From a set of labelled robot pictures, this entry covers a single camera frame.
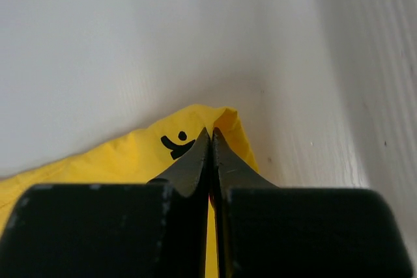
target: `yellow cloth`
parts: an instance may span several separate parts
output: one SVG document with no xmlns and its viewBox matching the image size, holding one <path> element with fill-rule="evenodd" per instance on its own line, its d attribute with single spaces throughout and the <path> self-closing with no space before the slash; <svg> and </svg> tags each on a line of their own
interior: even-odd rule
<svg viewBox="0 0 417 278">
<path fill-rule="evenodd" d="M 206 127 L 211 135 L 219 127 L 229 146 L 249 166 L 257 164 L 236 110 L 191 105 L 147 129 L 104 143 L 84 154 L 70 156 L 39 169 L 18 174 L 0 182 L 0 231 L 19 196 L 31 185 L 57 183 L 145 183 L 172 165 L 170 149 L 162 144 L 167 136 L 177 145 L 196 139 Z M 214 212 L 209 206 L 206 277 L 217 277 Z"/>
</svg>

